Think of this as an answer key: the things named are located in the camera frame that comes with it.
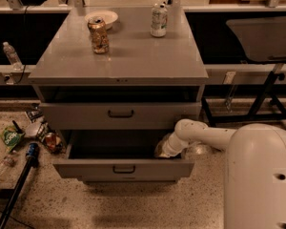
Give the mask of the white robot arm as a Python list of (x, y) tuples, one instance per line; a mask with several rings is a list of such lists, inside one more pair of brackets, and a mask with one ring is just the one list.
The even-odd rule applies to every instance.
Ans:
[(155, 154), (177, 156), (196, 142), (225, 152), (224, 229), (286, 229), (286, 130), (260, 123), (213, 128), (181, 119)]

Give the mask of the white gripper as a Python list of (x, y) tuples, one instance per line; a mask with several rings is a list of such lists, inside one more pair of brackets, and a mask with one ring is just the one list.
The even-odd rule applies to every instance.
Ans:
[(158, 143), (158, 156), (165, 158), (177, 156), (188, 146), (189, 142), (180, 139), (175, 133), (167, 134)]

